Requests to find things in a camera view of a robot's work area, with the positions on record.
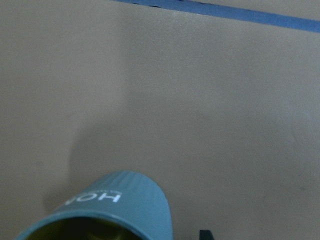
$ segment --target table surface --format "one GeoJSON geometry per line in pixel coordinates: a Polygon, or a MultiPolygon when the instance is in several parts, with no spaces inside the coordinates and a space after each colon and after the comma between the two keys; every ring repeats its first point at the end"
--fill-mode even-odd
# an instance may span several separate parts
{"type": "Polygon", "coordinates": [[[176,240],[319,239],[320,34],[107,0],[0,9],[1,239],[115,170],[161,186],[176,240]]]}

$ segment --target black object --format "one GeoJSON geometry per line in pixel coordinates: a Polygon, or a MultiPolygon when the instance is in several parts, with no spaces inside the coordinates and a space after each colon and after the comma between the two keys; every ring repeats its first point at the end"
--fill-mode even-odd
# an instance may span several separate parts
{"type": "Polygon", "coordinates": [[[215,240],[210,230],[200,230],[199,240],[215,240]]]}

